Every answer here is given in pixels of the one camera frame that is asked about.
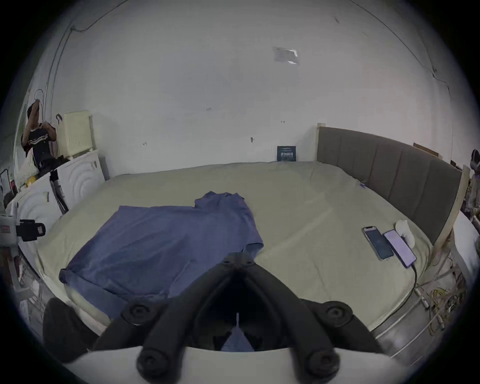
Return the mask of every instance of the bed frame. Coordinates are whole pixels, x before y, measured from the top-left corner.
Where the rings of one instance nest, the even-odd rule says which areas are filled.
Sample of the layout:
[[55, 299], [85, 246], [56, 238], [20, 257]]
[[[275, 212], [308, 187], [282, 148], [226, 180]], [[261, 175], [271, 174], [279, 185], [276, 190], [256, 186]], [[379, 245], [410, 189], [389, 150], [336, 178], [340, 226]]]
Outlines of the bed frame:
[[385, 137], [319, 127], [317, 161], [342, 168], [386, 199], [427, 235], [435, 254], [458, 216], [469, 168]]

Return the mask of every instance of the mattress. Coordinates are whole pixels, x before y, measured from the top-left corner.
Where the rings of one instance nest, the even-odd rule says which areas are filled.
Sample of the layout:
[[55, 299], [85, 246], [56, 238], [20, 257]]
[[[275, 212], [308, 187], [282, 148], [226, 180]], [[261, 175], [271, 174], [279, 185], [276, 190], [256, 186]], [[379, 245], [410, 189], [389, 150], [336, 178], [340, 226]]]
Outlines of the mattress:
[[264, 248], [255, 261], [297, 296], [343, 301], [370, 329], [406, 299], [412, 269], [397, 257], [379, 260], [362, 228], [382, 232], [407, 220], [415, 237], [419, 276], [432, 244], [384, 198], [342, 169], [320, 162], [241, 163], [121, 175], [62, 216], [38, 242], [37, 264], [57, 296], [103, 325], [108, 317], [58, 280], [80, 248], [120, 205], [194, 205], [205, 193], [238, 193], [253, 212]]

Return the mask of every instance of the white cabinet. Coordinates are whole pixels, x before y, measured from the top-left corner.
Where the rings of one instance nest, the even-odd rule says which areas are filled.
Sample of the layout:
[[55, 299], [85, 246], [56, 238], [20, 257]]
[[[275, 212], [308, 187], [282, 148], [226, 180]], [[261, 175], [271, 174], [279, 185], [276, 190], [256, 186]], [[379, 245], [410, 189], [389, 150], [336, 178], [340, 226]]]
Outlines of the white cabinet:
[[[17, 224], [20, 223], [20, 220], [35, 220], [37, 223], [43, 223], [46, 232], [48, 232], [62, 215], [50, 185], [50, 175], [47, 174], [39, 178], [28, 187], [28, 190], [17, 200], [17, 206], [13, 210], [16, 210]], [[20, 249], [38, 273], [36, 265], [37, 241], [24, 242], [22, 238], [18, 238]]]
[[105, 182], [96, 150], [58, 167], [57, 174], [68, 209], [94, 193]]

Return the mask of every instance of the bed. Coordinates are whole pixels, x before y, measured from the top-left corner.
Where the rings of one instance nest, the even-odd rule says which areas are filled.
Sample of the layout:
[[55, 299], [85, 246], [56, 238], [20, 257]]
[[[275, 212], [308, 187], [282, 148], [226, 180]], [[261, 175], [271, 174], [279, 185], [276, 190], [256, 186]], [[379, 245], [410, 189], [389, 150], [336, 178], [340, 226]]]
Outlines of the bed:
[[37, 241], [36, 265], [53, 293], [99, 333], [108, 317], [58, 275], [118, 207], [193, 206], [209, 191], [237, 192], [264, 240], [256, 262], [301, 298], [347, 303], [373, 330], [404, 302], [414, 275], [396, 257], [380, 261], [361, 229], [375, 225], [383, 233], [407, 220], [421, 275], [453, 226], [466, 181], [467, 172], [417, 148], [322, 127], [315, 162], [212, 165], [108, 180]]

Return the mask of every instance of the smartphone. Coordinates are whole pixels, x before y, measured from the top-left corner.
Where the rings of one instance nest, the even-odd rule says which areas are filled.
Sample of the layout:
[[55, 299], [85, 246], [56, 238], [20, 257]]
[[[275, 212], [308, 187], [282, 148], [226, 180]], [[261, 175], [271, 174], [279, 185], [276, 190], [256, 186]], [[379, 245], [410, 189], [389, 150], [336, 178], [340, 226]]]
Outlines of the smartphone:
[[384, 236], [405, 268], [410, 267], [417, 260], [410, 247], [394, 229], [384, 233]]
[[372, 246], [380, 260], [388, 259], [393, 256], [390, 244], [375, 226], [362, 228], [363, 234]]

